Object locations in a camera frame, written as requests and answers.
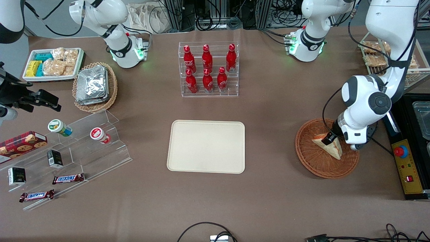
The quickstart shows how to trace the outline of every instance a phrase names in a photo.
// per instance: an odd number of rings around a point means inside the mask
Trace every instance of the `red bottle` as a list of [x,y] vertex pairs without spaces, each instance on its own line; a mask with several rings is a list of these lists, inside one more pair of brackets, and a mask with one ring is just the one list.
[[211,94],[213,90],[212,76],[208,69],[203,69],[203,86],[205,87],[205,93]]
[[230,44],[228,46],[228,54],[227,54],[227,64],[225,68],[227,69],[227,72],[235,72],[236,71],[236,52],[234,51],[235,46],[234,44]]
[[227,74],[225,74],[225,68],[220,67],[217,76],[218,90],[220,93],[227,91]]
[[194,61],[194,56],[190,51],[190,47],[188,45],[184,46],[184,62],[187,69],[192,70],[193,74],[196,73],[196,62]]
[[193,76],[193,73],[190,69],[187,69],[185,71],[185,74],[187,74],[187,78],[185,78],[185,81],[187,82],[187,87],[190,90],[192,94],[196,94],[199,91],[199,87],[197,86],[196,78]]
[[203,55],[202,55],[202,61],[203,61],[203,68],[208,69],[209,73],[212,73],[212,54],[209,52],[209,45],[205,44],[203,46]]

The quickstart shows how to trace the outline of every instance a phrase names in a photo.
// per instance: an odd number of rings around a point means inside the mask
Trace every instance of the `round wicker basket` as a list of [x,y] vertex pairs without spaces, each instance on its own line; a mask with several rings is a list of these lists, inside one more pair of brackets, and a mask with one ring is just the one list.
[[[114,71],[112,70],[112,68],[106,64],[106,63],[102,63],[102,62],[96,62],[96,63],[91,63],[89,65],[84,66],[82,69],[89,69],[89,68],[93,68],[96,65],[102,65],[107,69],[107,80],[109,83],[109,95],[110,98],[107,102],[102,102],[102,103],[96,103],[96,104],[91,104],[91,105],[80,105],[79,103],[77,103],[75,101],[75,106],[78,107],[80,110],[82,111],[86,111],[86,112],[91,112],[91,113],[95,113],[98,112],[102,109],[108,109],[110,108],[113,103],[115,102],[115,99],[117,98],[117,94],[118,94],[118,82],[117,82],[117,77],[115,76]],[[73,81],[73,89],[72,89],[72,95],[73,97],[76,99],[76,85],[77,85],[77,76],[75,76],[75,79]]]
[[[333,122],[332,119],[326,119],[329,127]],[[346,144],[344,140],[340,140],[343,154],[341,159],[337,160],[312,142],[313,137],[321,133],[327,133],[322,118],[309,120],[300,127],[295,139],[295,148],[300,161],[309,171],[319,177],[337,179],[347,176],[357,166],[358,151],[351,150],[350,145]]]

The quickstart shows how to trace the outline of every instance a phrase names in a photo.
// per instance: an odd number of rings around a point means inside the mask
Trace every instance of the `white tray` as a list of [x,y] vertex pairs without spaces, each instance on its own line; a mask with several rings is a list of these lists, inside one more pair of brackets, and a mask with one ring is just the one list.
[[25,64],[25,69],[24,69],[24,73],[22,73],[22,79],[29,81],[29,82],[51,82],[51,81],[62,81],[62,80],[69,80],[69,79],[74,79],[74,77],[78,74],[78,71],[80,69],[81,63],[82,63],[82,59],[83,59],[83,55],[84,55],[84,51],[81,48],[66,48],[66,49],[74,49],[74,50],[78,50],[78,58],[76,60],[76,64],[75,64],[75,69],[73,70],[73,74],[72,75],[67,75],[67,76],[49,76],[49,77],[26,77],[25,73],[26,70],[28,68],[28,64],[30,63],[30,61],[34,60],[34,56],[36,54],[39,53],[47,53],[47,52],[51,52],[51,50],[53,49],[45,49],[45,50],[32,50],[30,53],[30,56],[28,57],[27,60],[27,64]]
[[174,121],[167,168],[242,173],[245,170],[245,126],[241,122],[227,121]]

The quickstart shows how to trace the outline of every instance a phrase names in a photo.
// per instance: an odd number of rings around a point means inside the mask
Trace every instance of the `acrylic bottle rack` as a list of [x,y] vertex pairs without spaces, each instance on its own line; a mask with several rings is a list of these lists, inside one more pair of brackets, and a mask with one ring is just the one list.
[[[236,70],[233,73],[227,74],[227,91],[224,93],[220,93],[218,91],[217,85],[217,76],[218,70],[220,67],[226,65],[226,56],[228,53],[228,46],[233,43],[236,45]],[[213,58],[213,93],[207,94],[203,88],[203,63],[202,63],[202,55],[203,55],[203,45],[209,45],[209,50],[212,54]],[[194,74],[196,78],[197,85],[199,87],[199,91],[196,94],[192,94],[187,87],[187,83],[185,82],[185,78],[187,77],[185,74],[185,62],[184,62],[184,46],[188,45],[190,47],[191,53],[194,56],[194,60],[196,63],[197,71]],[[231,41],[231,42],[179,42],[178,49],[178,61],[179,61],[179,79],[181,80],[181,94],[183,97],[225,97],[225,96],[238,96],[239,95],[239,42]]]
[[[46,192],[54,189],[54,201],[63,194],[72,191],[89,181],[131,161],[126,145],[120,140],[116,127],[119,120],[109,111],[102,110],[69,124],[73,133],[63,137],[57,133],[46,135],[48,145],[36,149],[21,159],[8,161],[0,169],[0,176],[7,177],[10,167],[25,169],[26,183],[22,186],[9,186],[10,194],[18,202],[22,193]],[[102,144],[90,138],[89,133],[95,127],[102,128],[111,136],[108,144]],[[48,165],[46,153],[49,150],[61,153],[63,167],[52,168]],[[54,176],[85,174],[85,181],[52,185]],[[23,203],[24,210],[32,210],[51,200],[41,199]]]

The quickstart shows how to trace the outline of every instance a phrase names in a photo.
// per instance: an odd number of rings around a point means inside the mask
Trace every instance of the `yellow control panel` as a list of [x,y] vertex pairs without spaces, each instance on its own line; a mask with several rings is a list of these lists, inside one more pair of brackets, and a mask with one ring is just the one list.
[[397,169],[399,170],[400,180],[402,181],[405,194],[422,193],[420,178],[417,168],[409,148],[408,140],[402,140],[391,145],[396,159]]

